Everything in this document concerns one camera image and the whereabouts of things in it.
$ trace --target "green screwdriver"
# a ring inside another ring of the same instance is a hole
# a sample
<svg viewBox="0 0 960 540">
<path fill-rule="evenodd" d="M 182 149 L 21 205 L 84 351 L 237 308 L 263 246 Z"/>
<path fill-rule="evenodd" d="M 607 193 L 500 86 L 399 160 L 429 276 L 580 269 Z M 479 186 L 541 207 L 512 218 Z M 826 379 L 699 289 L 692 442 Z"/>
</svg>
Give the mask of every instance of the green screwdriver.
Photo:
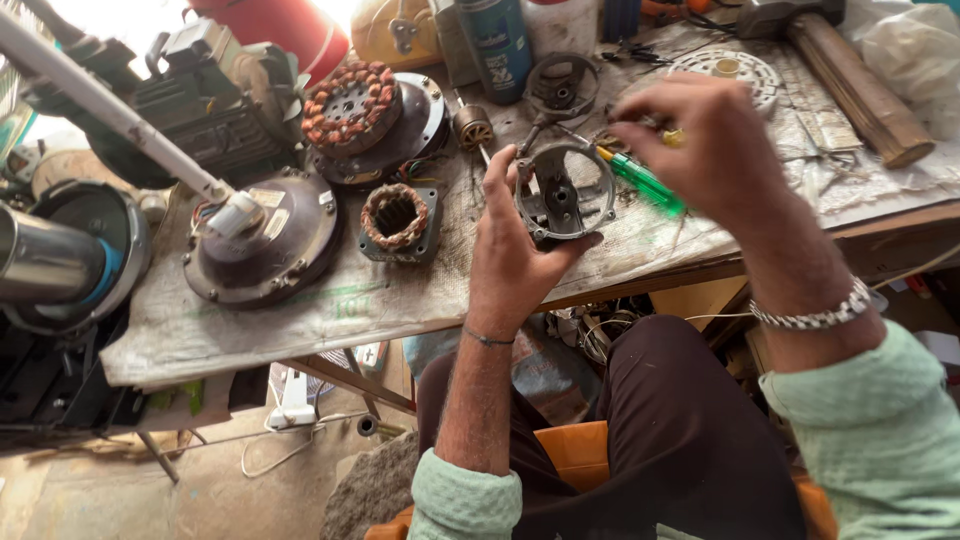
<svg viewBox="0 0 960 540">
<path fill-rule="evenodd" d="M 576 138 L 580 142 L 592 144 L 590 141 L 573 133 L 566 127 L 560 124 L 555 125 L 564 130 L 567 135 Z M 597 154 L 610 164 L 610 168 L 613 169 L 613 173 L 616 174 L 616 176 L 626 180 L 630 185 L 639 190 L 640 193 L 645 194 L 651 201 L 666 209 L 667 213 L 677 215 L 684 211 L 684 202 L 678 199 L 677 196 L 673 194 L 673 191 L 658 182 L 657 177 L 654 176 L 654 173 L 651 172 L 650 169 L 637 163 L 636 160 L 622 152 L 614 154 L 603 146 L 594 146 L 597 149 Z"/>
</svg>

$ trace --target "hand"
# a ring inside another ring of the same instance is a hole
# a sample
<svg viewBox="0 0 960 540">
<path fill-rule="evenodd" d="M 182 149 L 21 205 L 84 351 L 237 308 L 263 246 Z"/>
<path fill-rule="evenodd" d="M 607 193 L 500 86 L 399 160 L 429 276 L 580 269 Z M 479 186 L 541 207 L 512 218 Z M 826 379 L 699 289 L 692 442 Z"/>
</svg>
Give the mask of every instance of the hand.
<svg viewBox="0 0 960 540">
<path fill-rule="evenodd" d="M 550 253 L 537 250 L 514 207 L 516 168 L 511 144 L 490 160 L 483 181 L 487 209 L 477 224 L 470 268 L 466 326 L 492 339 L 510 341 L 564 273 L 603 235 L 567 241 Z"/>
<path fill-rule="evenodd" d="M 684 129 L 683 148 L 669 148 L 653 130 L 629 121 L 653 112 Z M 797 210 L 749 85 L 674 73 L 624 99 L 611 118 L 620 122 L 610 132 L 629 144 L 664 185 L 734 235 L 777 220 L 783 209 Z"/>
</svg>

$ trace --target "blue spray can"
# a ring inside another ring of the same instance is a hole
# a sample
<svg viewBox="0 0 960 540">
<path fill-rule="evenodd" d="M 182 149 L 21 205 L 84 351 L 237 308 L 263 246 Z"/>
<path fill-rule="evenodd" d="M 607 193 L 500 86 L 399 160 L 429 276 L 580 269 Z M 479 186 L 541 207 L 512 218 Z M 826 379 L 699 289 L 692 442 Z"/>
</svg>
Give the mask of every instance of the blue spray can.
<svg viewBox="0 0 960 540">
<path fill-rule="evenodd" d="M 487 99 L 497 105 L 518 101 L 533 63 L 519 1 L 456 2 Z"/>
</svg>

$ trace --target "dark trousers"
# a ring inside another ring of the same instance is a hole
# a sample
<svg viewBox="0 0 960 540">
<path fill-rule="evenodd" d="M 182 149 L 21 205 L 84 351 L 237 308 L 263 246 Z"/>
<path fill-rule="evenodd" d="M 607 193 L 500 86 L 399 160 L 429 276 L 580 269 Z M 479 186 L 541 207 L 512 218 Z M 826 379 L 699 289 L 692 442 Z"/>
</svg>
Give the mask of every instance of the dark trousers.
<svg viewBox="0 0 960 540">
<path fill-rule="evenodd" d="M 434 446 L 455 355 L 420 377 L 420 453 Z M 657 524 L 703 538 L 806 537 L 783 444 L 700 333 L 670 315 L 613 342 L 597 420 L 611 479 L 585 494 L 557 475 L 535 430 L 546 420 L 516 389 L 510 468 L 523 484 L 514 538 L 656 538 Z"/>
</svg>

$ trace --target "white pipe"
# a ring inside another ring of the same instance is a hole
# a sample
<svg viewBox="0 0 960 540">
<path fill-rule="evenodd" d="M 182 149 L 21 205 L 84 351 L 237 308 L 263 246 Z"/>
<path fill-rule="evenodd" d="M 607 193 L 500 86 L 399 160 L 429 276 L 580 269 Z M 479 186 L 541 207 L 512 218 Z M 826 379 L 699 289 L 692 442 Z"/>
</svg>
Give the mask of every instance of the white pipe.
<svg viewBox="0 0 960 540">
<path fill-rule="evenodd" d="M 96 82 L 50 43 L 21 27 L 7 9 L 0 9 L 0 52 L 14 63 L 49 78 L 78 105 L 135 144 L 171 175 L 214 204 L 226 201 L 233 188 L 204 171 L 126 103 Z"/>
</svg>

